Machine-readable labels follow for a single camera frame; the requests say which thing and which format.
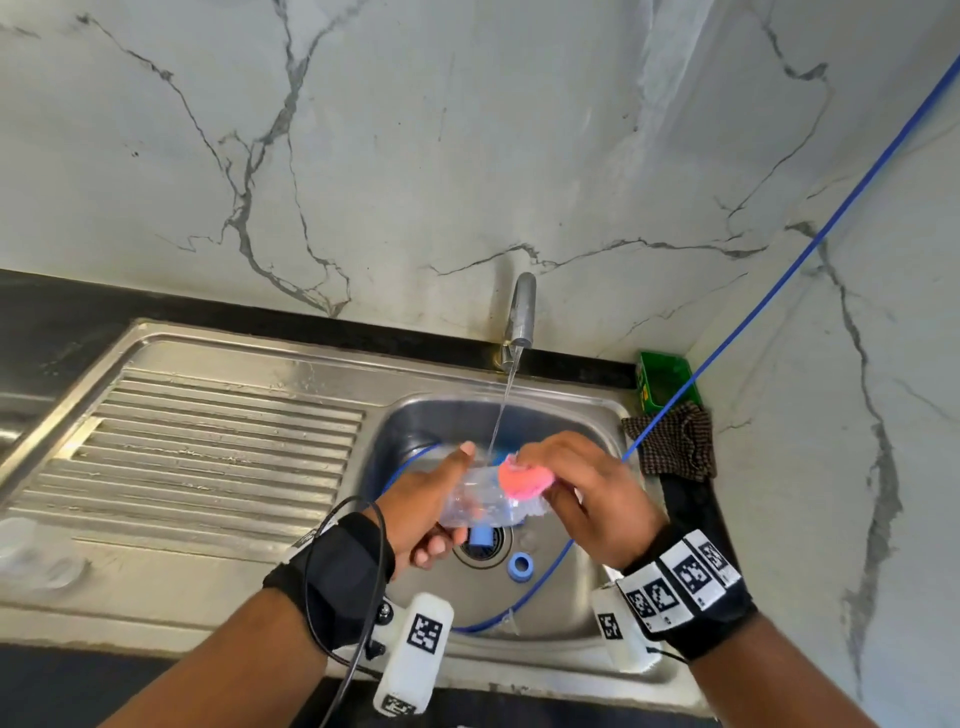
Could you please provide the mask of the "clear plastic bottle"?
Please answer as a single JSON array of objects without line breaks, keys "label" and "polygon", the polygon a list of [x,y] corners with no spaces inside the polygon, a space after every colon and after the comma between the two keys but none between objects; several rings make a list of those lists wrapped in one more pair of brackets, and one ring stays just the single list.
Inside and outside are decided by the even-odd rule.
[{"label": "clear plastic bottle", "polygon": [[489,526],[511,528],[531,517],[545,516],[544,495],[529,501],[512,500],[498,486],[497,467],[471,467],[447,497],[438,516],[443,528]]}]

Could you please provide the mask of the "person's left hand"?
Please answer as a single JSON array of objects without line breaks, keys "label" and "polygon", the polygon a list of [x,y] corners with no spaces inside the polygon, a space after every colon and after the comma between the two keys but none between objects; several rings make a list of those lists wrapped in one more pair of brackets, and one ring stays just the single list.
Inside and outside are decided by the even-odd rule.
[{"label": "person's left hand", "polygon": [[390,580],[396,580],[409,567],[430,570],[437,560],[446,558],[468,539],[468,528],[450,529],[438,524],[452,490],[432,490],[430,472],[402,474],[376,501],[394,556]]}]

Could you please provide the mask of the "stainless steel sink with drainboard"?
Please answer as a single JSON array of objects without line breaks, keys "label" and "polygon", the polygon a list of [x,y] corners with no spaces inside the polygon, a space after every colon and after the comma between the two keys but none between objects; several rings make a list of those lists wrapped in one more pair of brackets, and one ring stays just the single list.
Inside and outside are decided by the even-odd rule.
[{"label": "stainless steel sink with drainboard", "polygon": [[[0,588],[0,644],[180,656],[259,588],[296,540],[352,495],[375,497],[451,447],[483,448],[505,376],[154,321],[134,324],[0,462],[0,518],[63,528],[88,560],[68,588]],[[406,570],[389,599],[428,592],[454,625],[437,689],[706,716],[690,671],[661,656],[616,672],[591,593],[610,580],[556,516],[512,528],[534,561]]]}]

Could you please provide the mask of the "person's left forearm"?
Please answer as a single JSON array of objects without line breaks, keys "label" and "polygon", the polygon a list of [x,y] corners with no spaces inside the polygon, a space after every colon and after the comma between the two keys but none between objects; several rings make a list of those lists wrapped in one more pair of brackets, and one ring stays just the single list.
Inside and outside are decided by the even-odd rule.
[{"label": "person's left forearm", "polygon": [[289,728],[327,672],[327,650],[363,633],[363,622],[311,614],[314,633],[287,594],[260,589],[99,728]]}]

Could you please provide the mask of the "person's right forearm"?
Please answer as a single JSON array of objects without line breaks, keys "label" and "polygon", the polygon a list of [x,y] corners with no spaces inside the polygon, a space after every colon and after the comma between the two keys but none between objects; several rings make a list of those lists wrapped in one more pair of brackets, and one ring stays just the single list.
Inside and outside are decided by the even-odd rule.
[{"label": "person's right forearm", "polygon": [[689,669],[723,728],[879,728],[761,613]]}]

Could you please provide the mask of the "brown checkered cloth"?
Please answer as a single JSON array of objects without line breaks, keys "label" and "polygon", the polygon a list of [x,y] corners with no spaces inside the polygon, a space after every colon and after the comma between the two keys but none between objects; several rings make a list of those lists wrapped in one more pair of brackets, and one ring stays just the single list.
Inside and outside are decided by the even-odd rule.
[{"label": "brown checkered cloth", "polygon": [[717,476],[711,412],[694,401],[680,401],[664,415],[636,450],[645,476],[676,476],[707,482]]}]

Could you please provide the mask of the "chrome faucet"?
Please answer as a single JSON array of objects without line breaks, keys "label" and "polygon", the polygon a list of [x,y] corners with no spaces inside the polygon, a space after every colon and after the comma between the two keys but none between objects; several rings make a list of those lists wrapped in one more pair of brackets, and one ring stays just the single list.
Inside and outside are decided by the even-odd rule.
[{"label": "chrome faucet", "polygon": [[506,329],[500,344],[499,368],[510,373],[522,352],[533,347],[536,319],[537,278],[534,273],[520,274],[513,287]]}]

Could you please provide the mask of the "person's right hand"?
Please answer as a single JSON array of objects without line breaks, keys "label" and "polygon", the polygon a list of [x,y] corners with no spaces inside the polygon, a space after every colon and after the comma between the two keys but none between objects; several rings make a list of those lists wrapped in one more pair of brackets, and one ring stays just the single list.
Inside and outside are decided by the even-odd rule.
[{"label": "person's right hand", "polygon": [[517,463],[543,466],[568,483],[582,505],[582,538],[595,562],[625,574],[666,528],[665,513],[626,464],[585,436],[564,431],[522,446]]}]

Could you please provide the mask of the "metal sink drain strainer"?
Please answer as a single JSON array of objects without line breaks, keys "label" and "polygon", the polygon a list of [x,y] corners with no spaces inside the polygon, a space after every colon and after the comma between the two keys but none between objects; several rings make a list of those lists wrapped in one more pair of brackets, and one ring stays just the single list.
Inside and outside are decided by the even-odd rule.
[{"label": "metal sink drain strainer", "polygon": [[509,560],[513,550],[513,529],[495,527],[496,544],[493,548],[474,548],[466,539],[454,547],[454,556],[467,568],[485,571],[496,568]]}]

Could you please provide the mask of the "pink sponge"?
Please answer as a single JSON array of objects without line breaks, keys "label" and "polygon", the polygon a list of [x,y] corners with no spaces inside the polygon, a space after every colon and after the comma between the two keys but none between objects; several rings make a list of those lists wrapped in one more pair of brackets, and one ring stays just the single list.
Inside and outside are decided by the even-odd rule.
[{"label": "pink sponge", "polygon": [[540,498],[556,481],[555,473],[549,468],[519,464],[513,454],[497,466],[496,478],[505,496],[517,502]]}]

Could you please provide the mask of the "green plastic box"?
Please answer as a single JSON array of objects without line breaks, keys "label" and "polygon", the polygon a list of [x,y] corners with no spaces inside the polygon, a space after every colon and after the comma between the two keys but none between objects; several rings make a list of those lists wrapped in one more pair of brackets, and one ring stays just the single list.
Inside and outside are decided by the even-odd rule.
[{"label": "green plastic box", "polygon": [[648,349],[638,353],[635,371],[639,402],[646,415],[662,411],[693,374],[686,358]]}]

